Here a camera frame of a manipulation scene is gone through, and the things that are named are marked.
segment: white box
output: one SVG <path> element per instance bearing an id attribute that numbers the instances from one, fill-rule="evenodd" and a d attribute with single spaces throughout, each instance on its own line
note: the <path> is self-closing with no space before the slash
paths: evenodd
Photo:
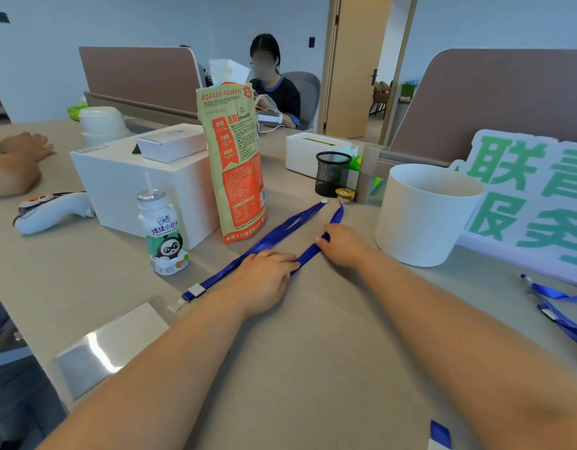
<path id="1" fill-rule="evenodd" d="M 315 178 L 318 174 L 318 160 L 321 152 L 341 152 L 357 156 L 359 149 L 351 142 L 335 139 L 311 132 L 300 132 L 286 138 L 286 168 Z"/>
<path id="2" fill-rule="evenodd" d="M 179 127 L 193 133 L 203 132 L 201 126 L 182 124 L 153 134 L 176 131 Z M 99 222 L 144 237 L 138 222 L 136 195 L 147 189 L 144 173 L 149 172 L 153 186 L 165 191 L 178 213 L 185 246 L 193 249 L 219 227 L 209 152 L 200 151 L 169 163 L 151 161 L 132 154 L 139 137 L 134 135 L 70 153 Z"/>
<path id="3" fill-rule="evenodd" d="M 175 128 L 172 131 L 156 131 L 139 137 L 136 143 L 142 156 L 162 163 L 170 163 L 193 153 L 207 150 L 205 134 L 195 132 L 194 129 Z"/>

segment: black shirt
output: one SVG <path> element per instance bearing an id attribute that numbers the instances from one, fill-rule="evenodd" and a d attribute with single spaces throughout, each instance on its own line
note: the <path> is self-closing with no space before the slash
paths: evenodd
<path id="1" fill-rule="evenodd" d="M 269 95 L 276 103 L 278 110 L 291 117 L 292 122 L 299 126 L 301 95 L 294 83 L 284 76 L 281 76 L 278 83 L 272 88 L 267 88 L 261 80 L 256 78 L 251 80 L 251 83 L 258 95 Z"/>

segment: snack bag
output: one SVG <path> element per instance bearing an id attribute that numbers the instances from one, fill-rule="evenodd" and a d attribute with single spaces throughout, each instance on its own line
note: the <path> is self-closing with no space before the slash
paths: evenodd
<path id="1" fill-rule="evenodd" d="M 201 88 L 196 100 L 224 243 L 244 240 L 267 216 L 253 87 L 227 83 Z"/>

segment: forearm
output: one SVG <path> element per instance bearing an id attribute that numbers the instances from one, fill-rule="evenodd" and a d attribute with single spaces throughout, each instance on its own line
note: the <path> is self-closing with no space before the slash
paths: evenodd
<path id="1" fill-rule="evenodd" d="M 245 317 L 226 293 L 208 293 L 100 386 L 40 450 L 182 448 Z"/>
<path id="2" fill-rule="evenodd" d="M 505 448 L 515 440 L 513 430 L 525 437 L 545 431 L 547 446 L 557 434 L 549 433 L 550 427 L 569 434 L 568 427 L 577 423 L 576 373 L 382 251 L 370 249 L 357 270 L 414 357 L 486 446 Z"/>
<path id="3" fill-rule="evenodd" d="M 37 164 L 27 157 L 0 154 L 0 196 L 23 194 L 40 178 Z"/>
<path id="4" fill-rule="evenodd" d="M 282 124 L 284 125 L 285 128 L 294 129 L 297 127 L 297 125 L 292 121 L 292 118 L 289 115 L 286 115 L 285 113 L 282 114 Z"/>

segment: game controller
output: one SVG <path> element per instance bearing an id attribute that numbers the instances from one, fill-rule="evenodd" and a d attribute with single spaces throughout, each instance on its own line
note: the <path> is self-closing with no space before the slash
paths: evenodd
<path id="1" fill-rule="evenodd" d="M 19 204 L 18 211 L 13 226 L 25 235 L 48 229 L 69 215 L 84 218 L 94 216 L 93 206 L 85 191 L 32 196 Z"/>

